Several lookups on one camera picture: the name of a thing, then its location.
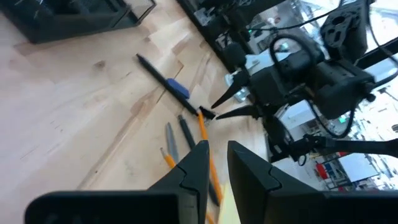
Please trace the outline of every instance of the black plastic tray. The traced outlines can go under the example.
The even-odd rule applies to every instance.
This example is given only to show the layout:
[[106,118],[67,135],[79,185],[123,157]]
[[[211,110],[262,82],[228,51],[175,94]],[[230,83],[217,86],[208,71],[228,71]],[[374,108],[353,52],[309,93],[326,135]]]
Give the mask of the black plastic tray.
[[1,0],[0,9],[32,43],[42,43],[138,26],[156,6],[145,1]]

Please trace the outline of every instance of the cable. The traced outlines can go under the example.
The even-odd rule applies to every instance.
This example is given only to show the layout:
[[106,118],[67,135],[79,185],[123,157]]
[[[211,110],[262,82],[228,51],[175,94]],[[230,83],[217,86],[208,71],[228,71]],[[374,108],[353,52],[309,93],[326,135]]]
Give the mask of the cable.
[[309,100],[307,100],[308,104],[310,105],[311,111],[313,115],[315,116],[315,119],[321,124],[322,128],[333,138],[336,139],[342,139],[347,137],[349,132],[351,131],[351,128],[353,127],[354,123],[354,117],[355,117],[355,108],[356,108],[356,103],[353,105],[351,108],[351,111],[349,113],[349,120],[346,129],[341,133],[341,134],[336,134],[333,131],[330,131],[325,124],[323,124],[321,118],[319,117],[318,113],[315,111],[315,108],[313,107],[313,103]]
[[[384,48],[383,46],[381,46],[380,43],[377,41],[376,35],[374,35],[373,27],[372,27],[372,24],[371,24],[371,10],[370,10],[370,6],[368,7],[368,11],[369,11],[369,12],[368,12],[369,28],[370,28],[370,30],[371,30],[371,34],[372,34],[372,37],[373,37],[374,42],[376,43],[378,49],[380,49],[385,55],[387,55],[387,57],[388,57],[390,60],[392,60],[392,63],[396,66],[396,68],[398,68],[398,60],[397,60],[396,58],[394,58],[393,54],[392,54],[389,50],[385,49],[385,48]],[[381,80],[381,81],[378,81],[378,82],[374,85],[373,88],[377,88],[377,87],[379,87],[379,86],[382,86],[382,85],[384,85],[384,84],[390,82],[391,80],[395,79],[397,76],[398,76],[398,72],[395,72],[395,74],[390,75],[389,77],[387,77],[387,78],[385,78],[385,79],[383,79],[383,80]]]
[[[302,163],[300,163],[300,158],[301,158],[301,157],[304,157],[304,160],[303,160]],[[307,155],[302,155],[302,156],[300,156],[300,158],[297,160],[297,164],[298,164],[299,166],[304,166],[304,165],[307,163]]]
[[280,73],[282,73],[282,67],[280,65],[280,62],[278,61],[278,58],[276,57],[276,52],[275,52],[275,44],[280,39],[294,40],[296,43],[299,44],[299,46],[301,46],[301,48],[303,48],[308,53],[311,63],[314,65],[317,63],[315,55],[312,53],[310,47],[307,45],[307,43],[304,40],[291,34],[278,34],[269,44],[269,55],[271,56],[274,65],[276,66],[276,68]]
[[[329,16],[329,14],[331,14],[331,13],[334,12],[335,10],[336,10],[336,9],[331,10],[331,11],[325,13],[325,14],[322,14],[322,15],[320,15],[320,16],[314,17],[314,18],[309,19],[309,20],[307,20],[307,21],[305,21],[305,22],[302,22],[302,23],[300,23],[300,24],[296,24],[296,25],[288,26],[288,27],[277,28],[277,30],[293,29],[293,28],[298,28],[298,27],[304,26],[305,24],[309,24],[309,23],[311,23],[311,22],[313,22],[313,21],[317,21],[317,20],[319,20],[319,19],[321,19],[321,18],[323,18],[323,17],[325,17],[325,16]],[[268,29],[261,29],[261,28],[258,28],[258,29],[249,29],[249,30],[272,31],[273,29],[274,29],[274,28],[268,28]]]

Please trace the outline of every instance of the wooden table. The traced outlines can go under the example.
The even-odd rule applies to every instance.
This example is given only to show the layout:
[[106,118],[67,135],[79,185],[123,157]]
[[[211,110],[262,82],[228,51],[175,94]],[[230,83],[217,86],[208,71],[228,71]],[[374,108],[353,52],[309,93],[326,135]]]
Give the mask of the wooden table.
[[[195,106],[222,95],[227,71],[175,1],[157,2],[139,27],[40,45],[0,14],[3,223],[22,223],[27,204],[54,190],[148,188],[169,171],[159,152],[167,122],[180,158],[189,151],[178,114],[200,140],[196,118],[135,55],[189,88]],[[229,100],[216,111],[239,106]],[[208,134],[221,183],[228,181],[228,140],[266,156],[261,124],[251,118],[213,121]]]

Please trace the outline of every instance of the green light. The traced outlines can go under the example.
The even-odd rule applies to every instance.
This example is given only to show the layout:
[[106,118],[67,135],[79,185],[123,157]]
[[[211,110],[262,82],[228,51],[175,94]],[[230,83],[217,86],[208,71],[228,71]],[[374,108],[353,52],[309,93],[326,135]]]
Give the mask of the green light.
[[338,121],[340,121],[341,124],[345,123],[346,120],[347,120],[346,118],[338,118]]

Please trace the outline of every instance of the orange pencil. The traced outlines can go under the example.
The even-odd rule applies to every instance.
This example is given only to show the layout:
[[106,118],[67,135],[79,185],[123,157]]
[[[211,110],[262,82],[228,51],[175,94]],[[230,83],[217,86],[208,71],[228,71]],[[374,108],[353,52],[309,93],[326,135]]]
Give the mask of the orange pencil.
[[[162,152],[163,158],[164,160],[166,160],[166,163],[169,165],[169,167],[171,169],[173,169],[175,167],[175,162],[173,160],[173,157],[170,156],[170,154],[167,154],[163,148],[160,148],[160,151]],[[206,218],[209,221],[210,224],[214,224],[213,219],[211,218],[211,216],[208,214],[208,212],[206,212]]]
[[[201,112],[199,112],[198,114],[199,114],[198,119],[199,119],[201,137],[203,138],[203,140],[209,140],[205,127],[205,119],[203,118],[203,114]],[[221,193],[220,182],[218,181],[217,170],[213,162],[213,156],[211,155],[211,151],[210,151],[210,173],[211,177],[213,178],[213,185],[215,186],[218,201],[221,203],[221,200],[223,199],[223,194]]]
[[163,150],[163,148],[160,148],[160,151],[162,152],[163,158],[164,158],[164,160],[166,160],[166,163],[169,165],[169,167],[171,169],[173,169],[175,167],[175,162],[174,162],[172,156],[170,156],[170,154],[166,154],[166,152]]

